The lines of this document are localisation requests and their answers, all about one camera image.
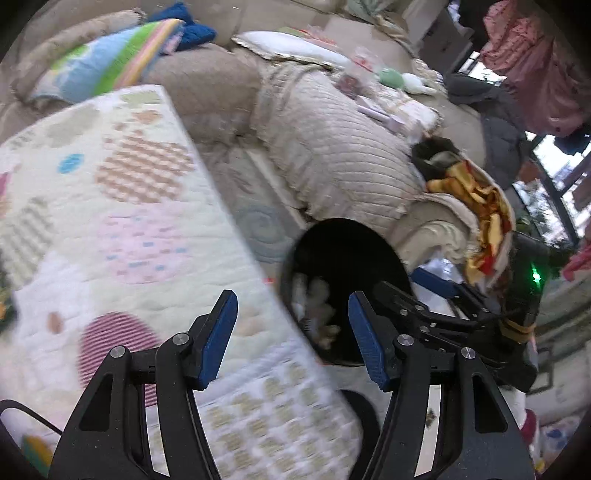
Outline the pink hanging garment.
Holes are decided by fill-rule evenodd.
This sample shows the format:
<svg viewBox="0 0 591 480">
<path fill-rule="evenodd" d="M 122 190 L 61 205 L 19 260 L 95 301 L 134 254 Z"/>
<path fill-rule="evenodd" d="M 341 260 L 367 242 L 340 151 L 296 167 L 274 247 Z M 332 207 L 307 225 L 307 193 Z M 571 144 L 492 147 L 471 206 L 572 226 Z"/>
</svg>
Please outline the pink hanging garment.
<svg viewBox="0 0 591 480">
<path fill-rule="evenodd" d="M 590 75 L 539 18 L 516 1 L 494 3 L 483 18 L 488 42 L 481 62 L 505 78 L 526 129 L 566 137 L 590 118 Z"/>
</svg>

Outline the white satin cushion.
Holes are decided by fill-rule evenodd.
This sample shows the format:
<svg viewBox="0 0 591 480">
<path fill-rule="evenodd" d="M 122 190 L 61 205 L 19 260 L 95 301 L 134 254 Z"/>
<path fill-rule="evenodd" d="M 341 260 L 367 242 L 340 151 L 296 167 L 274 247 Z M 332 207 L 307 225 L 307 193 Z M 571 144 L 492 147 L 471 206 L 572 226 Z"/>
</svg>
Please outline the white satin cushion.
<svg viewBox="0 0 591 480">
<path fill-rule="evenodd" d="M 349 64 L 345 55 L 287 33 L 249 31 L 234 35 L 231 40 L 267 61 L 295 61 L 328 69 L 344 69 Z"/>
</svg>

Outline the striped bolster pillow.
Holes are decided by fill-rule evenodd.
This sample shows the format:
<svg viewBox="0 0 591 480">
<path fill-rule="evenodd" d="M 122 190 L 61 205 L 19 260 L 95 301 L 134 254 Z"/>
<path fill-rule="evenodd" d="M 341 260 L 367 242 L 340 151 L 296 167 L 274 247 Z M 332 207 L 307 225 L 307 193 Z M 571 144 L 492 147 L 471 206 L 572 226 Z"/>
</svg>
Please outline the striped bolster pillow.
<svg viewBox="0 0 591 480">
<path fill-rule="evenodd" d="M 145 18 L 146 14 L 139 8 L 112 12 L 76 24 L 41 42 L 16 65 L 10 83 L 13 94 L 26 103 L 37 81 L 56 60 L 82 44 L 141 25 Z"/>
</svg>

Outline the beige tufted sofa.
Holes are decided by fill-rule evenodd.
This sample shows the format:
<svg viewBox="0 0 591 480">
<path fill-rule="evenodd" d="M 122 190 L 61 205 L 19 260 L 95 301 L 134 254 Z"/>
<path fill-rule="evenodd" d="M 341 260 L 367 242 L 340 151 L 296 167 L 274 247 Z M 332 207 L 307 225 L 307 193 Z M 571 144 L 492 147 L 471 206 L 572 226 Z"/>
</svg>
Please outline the beige tufted sofa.
<svg viewBox="0 0 591 480">
<path fill-rule="evenodd" d="M 108 13 L 60 1 L 66 30 Z M 16 65 L 57 33 L 39 19 Z M 376 231 L 408 268 L 439 251 L 460 262 L 477 219 L 420 185 L 407 142 L 361 113 L 327 73 L 204 47 L 156 62 L 132 90 L 67 105 L 11 90 L 1 115 L 1 265 L 21 290 L 42 276 L 125 285 L 224 284 L 262 275 L 221 207 L 238 184 L 208 174 L 252 133 L 263 158 L 315 221 Z"/>
</svg>

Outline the yellow red cloth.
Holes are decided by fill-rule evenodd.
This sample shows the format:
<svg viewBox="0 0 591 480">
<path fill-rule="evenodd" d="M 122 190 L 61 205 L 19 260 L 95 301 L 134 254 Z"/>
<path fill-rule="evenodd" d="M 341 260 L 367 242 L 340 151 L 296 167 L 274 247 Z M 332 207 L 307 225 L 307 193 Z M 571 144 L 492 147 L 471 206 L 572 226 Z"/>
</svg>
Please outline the yellow red cloth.
<svg viewBox="0 0 591 480">
<path fill-rule="evenodd" d="M 466 279 L 471 285 L 492 282 L 507 265 L 515 214 L 501 187 L 469 159 L 450 166 L 440 179 L 428 180 L 429 193 L 448 194 L 477 219 L 476 246 L 467 255 Z"/>
</svg>

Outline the black trash bin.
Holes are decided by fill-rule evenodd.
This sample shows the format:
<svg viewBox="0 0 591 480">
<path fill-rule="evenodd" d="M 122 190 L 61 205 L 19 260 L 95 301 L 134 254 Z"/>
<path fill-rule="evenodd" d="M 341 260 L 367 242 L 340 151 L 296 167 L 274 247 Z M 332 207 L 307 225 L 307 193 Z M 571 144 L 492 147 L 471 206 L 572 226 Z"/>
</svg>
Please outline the black trash bin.
<svg viewBox="0 0 591 480">
<path fill-rule="evenodd" d="M 349 295 L 362 291 L 376 311 L 374 289 L 387 282 L 414 294 L 407 270 L 384 237 L 360 222 L 331 218 L 305 230 L 280 268 L 280 300 L 322 361 L 363 365 L 349 323 Z"/>
</svg>

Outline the green plush toy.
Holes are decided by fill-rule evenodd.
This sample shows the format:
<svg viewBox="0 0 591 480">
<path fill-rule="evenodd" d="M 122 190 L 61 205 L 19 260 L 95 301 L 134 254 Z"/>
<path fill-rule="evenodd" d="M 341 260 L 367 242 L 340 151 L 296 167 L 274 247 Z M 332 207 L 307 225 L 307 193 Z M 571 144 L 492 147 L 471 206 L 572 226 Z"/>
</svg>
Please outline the green plush toy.
<svg viewBox="0 0 591 480">
<path fill-rule="evenodd" d="M 420 77 L 412 73 L 400 73 L 393 68 L 383 68 L 377 74 L 377 80 L 390 88 L 400 89 L 412 95 L 436 95 L 437 90 L 427 86 Z"/>
</svg>

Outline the colourful striped blanket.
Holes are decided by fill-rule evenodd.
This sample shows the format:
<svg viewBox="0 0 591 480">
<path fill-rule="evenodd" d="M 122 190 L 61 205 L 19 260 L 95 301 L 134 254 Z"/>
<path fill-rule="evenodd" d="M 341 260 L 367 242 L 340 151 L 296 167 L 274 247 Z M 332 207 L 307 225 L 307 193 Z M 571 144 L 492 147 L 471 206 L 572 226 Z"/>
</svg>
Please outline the colourful striped blanket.
<svg viewBox="0 0 591 480">
<path fill-rule="evenodd" d="M 114 90 L 136 85 L 163 54 L 175 49 L 182 22 L 149 22 L 109 34 L 56 60 L 27 99 L 77 104 Z"/>
</svg>

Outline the dark grey jacket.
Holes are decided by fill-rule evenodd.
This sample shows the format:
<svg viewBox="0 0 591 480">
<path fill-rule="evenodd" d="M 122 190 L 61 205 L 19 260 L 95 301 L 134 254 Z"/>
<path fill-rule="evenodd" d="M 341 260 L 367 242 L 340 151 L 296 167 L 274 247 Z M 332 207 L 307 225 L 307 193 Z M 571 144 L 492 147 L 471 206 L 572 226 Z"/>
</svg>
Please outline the dark grey jacket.
<svg viewBox="0 0 591 480">
<path fill-rule="evenodd" d="M 450 74 L 445 85 L 453 104 L 471 107 L 480 114 L 485 170 L 503 190 L 508 189 L 529 159 L 529 142 L 515 99 L 506 88 L 465 74 Z"/>
</svg>

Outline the patchwork quilt table cover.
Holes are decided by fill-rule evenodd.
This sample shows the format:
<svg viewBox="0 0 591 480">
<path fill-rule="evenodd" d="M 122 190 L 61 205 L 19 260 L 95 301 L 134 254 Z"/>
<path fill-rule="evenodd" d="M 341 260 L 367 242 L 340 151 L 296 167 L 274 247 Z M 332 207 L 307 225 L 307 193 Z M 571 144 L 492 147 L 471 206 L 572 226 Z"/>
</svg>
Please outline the patchwork quilt table cover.
<svg viewBox="0 0 591 480">
<path fill-rule="evenodd" d="M 355 414 L 266 280 L 160 86 L 54 113 L 1 146 L 15 319 L 1 394 L 63 427 L 103 358 L 187 330 L 225 289 L 238 320 L 195 396 L 225 479 L 345 479 Z"/>
</svg>

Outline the purple handheld device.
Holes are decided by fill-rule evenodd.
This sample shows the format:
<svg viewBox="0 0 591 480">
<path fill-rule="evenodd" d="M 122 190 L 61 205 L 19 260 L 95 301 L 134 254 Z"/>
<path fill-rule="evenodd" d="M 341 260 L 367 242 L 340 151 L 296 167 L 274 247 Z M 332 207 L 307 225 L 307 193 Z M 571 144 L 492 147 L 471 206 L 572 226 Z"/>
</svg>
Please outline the purple handheld device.
<svg viewBox="0 0 591 480">
<path fill-rule="evenodd" d="M 363 105 L 358 105 L 356 107 L 361 113 L 379 122 L 393 133 L 401 133 L 401 131 L 404 130 L 405 123 L 393 115 L 389 115 Z"/>
</svg>

